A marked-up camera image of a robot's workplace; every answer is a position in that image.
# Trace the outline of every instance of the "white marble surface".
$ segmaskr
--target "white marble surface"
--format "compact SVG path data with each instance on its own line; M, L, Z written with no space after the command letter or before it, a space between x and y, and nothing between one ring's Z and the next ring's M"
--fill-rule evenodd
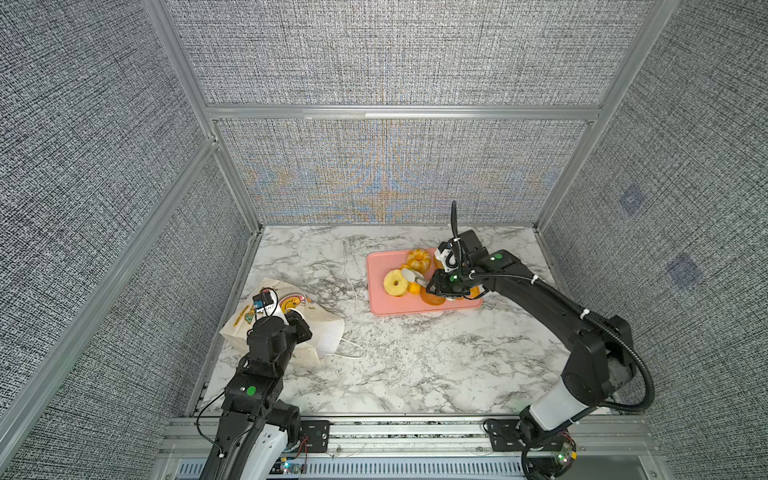
M475 231L488 251L509 250L552 282L530 228ZM268 227L241 299L265 276L292 283L343 317L344 338L366 348L362 359L326 357L309 370L289 365L280 398L304 415L502 413L519 412L554 385L568 351L537 320L496 293L486 295L476 310L390 317L370 312L369 253L436 247L449 236L449 227ZM340 352L357 354L344 343ZM239 359L225 343L205 403L223 391ZM220 404L215 402L211 412Z

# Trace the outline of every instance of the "white paper bag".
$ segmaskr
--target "white paper bag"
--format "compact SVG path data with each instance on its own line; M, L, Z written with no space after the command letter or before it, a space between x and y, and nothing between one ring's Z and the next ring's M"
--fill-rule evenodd
M250 293L244 301L240 302L235 309L235 313L219 332L237 352L243 355L248 353L248 330L251 329L258 319L263 317L262 313L256 313L253 308L253 296L257 295L264 287L274 288L278 299L282 299L291 293L299 293L307 298L305 303L301 303L295 309L304 315L306 324L312 332L312 339L296 345L291 362L309 367L316 365L320 359L336 352L344 334L344 319L327 312L320 305L309 300L306 293L298 287L273 278L265 278L259 285L259 288Z

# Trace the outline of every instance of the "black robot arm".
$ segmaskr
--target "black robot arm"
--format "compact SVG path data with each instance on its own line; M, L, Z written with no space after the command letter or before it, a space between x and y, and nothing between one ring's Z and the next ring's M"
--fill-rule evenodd
M561 381L521 412L515 431L527 449L566 432L571 423L598 406L632 413L650 406L654 384L634 351L631 328L624 319L607 319L578 305L506 250L488 253L472 230L459 235L455 202L451 217L453 238L441 243L435 252L438 269L427 292L449 299L471 298L472 288L482 286L485 292L479 296L499 293L544 324L571 352ZM607 399L632 380L636 371L645 383L644 399L635 405L609 402Z
M240 359L224 389L223 413L216 438L209 439L214 446L200 475L202 480L240 478L253 444L267 423L287 433L288 445L299 438L299 408L277 398L283 391L283 374L293 349L311 339L312 333L297 311L283 314L277 295L269 290L253 297L258 310L272 314L255 320L248 332L249 352Z

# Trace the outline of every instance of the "small pumpkin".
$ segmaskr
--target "small pumpkin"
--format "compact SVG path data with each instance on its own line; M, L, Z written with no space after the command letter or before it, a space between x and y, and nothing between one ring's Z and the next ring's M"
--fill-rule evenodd
M432 255L430 255L428 251L420 248L411 250L408 252L406 265L408 265L408 268L424 274L429 270L429 266L432 265Z

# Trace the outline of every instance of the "textured wall panel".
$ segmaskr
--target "textured wall panel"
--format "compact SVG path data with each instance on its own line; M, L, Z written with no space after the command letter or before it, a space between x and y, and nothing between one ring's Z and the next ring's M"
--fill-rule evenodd
M684 0L545 231L575 297L631 322L679 480L768 468L767 18Z
M247 248L208 162L3 478L146 478L184 414Z
M0 414L202 140L141 2L4 2Z
M212 103L597 104L651 0L168 0Z
M229 120L223 138L268 223L532 222L581 121Z

